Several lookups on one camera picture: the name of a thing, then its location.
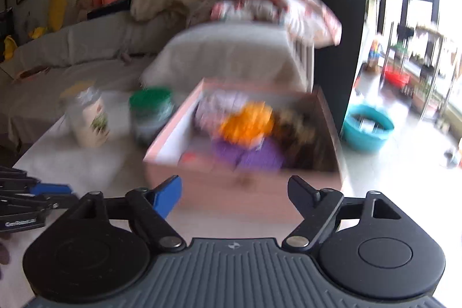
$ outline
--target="white blanket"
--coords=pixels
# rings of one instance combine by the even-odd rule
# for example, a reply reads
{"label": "white blanket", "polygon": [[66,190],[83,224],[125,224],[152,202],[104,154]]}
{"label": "white blanket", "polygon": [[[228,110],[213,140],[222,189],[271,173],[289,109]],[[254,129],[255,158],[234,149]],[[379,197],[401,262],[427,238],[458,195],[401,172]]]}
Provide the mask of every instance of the white blanket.
{"label": "white blanket", "polygon": [[204,77],[306,90],[287,32],[264,23],[208,23],[176,35],[141,76],[143,86],[192,91]]}

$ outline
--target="white cloth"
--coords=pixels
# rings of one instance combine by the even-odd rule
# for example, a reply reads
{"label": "white cloth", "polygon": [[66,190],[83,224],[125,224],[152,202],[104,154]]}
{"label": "white cloth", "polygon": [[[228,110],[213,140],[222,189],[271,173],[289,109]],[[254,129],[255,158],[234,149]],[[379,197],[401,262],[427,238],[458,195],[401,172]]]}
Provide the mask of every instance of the white cloth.
{"label": "white cloth", "polygon": [[[203,0],[192,10],[187,24],[206,20],[265,21],[283,26],[290,36],[304,45],[322,48],[338,45],[342,26],[334,13],[321,0]],[[212,5],[211,9],[203,7]]]}
{"label": "white cloth", "polygon": [[241,92],[217,90],[205,96],[197,105],[194,123],[202,131],[214,136],[220,124],[245,106],[249,97]]}
{"label": "white cloth", "polygon": [[306,90],[306,73],[287,32],[264,23],[209,23],[176,35],[143,72],[143,86],[190,92],[204,78]]}

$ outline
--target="black circular base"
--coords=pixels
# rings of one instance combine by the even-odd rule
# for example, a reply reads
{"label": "black circular base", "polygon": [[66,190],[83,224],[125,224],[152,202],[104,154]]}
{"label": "black circular base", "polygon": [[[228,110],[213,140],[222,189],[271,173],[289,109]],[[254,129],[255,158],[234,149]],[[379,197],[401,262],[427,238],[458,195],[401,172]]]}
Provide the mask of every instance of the black circular base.
{"label": "black circular base", "polygon": [[336,232],[321,246],[320,267],[342,288],[374,299],[403,300],[432,291],[444,271],[443,251],[421,229],[410,231],[393,221]]}
{"label": "black circular base", "polygon": [[135,234],[95,219],[67,220],[27,249],[23,268],[32,289],[61,303],[89,303],[133,284],[149,263]]}

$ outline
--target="metal bolt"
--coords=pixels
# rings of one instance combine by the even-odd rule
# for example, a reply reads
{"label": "metal bolt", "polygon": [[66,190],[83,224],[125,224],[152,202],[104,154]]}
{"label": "metal bolt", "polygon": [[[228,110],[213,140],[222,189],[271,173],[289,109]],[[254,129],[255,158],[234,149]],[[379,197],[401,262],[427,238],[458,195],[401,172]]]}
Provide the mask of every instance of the metal bolt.
{"label": "metal bolt", "polygon": [[291,236],[286,239],[286,243],[294,248],[306,247],[310,241],[304,236]]}
{"label": "metal bolt", "polygon": [[163,248],[176,248],[181,246],[182,240],[176,236],[164,236],[159,240],[159,244]]}

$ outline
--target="pink box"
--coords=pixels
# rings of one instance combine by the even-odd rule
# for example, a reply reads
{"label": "pink box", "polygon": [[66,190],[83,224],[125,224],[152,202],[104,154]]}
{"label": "pink box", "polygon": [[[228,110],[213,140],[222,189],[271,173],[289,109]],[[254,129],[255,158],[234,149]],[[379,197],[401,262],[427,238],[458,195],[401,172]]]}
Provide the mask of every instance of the pink box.
{"label": "pink box", "polygon": [[[177,166],[196,131],[193,117],[204,94],[217,89],[243,92],[251,100],[265,101],[274,109],[294,107],[313,112],[318,131],[324,136],[332,158],[332,171],[309,170],[265,171],[201,171],[199,167]],[[315,87],[312,93],[281,89],[275,86],[256,86],[248,83],[224,83],[203,80],[189,95],[167,126],[149,147],[145,158],[146,178],[156,187],[172,175],[183,181],[179,206],[206,210],[226,215],[244,215],[247,218],[268,220],[273,223],[299,223],[301,215],[287,197],[287,181],[298,175],[313,187],[341,190],[345,163],[339,138],[323,93]]]}

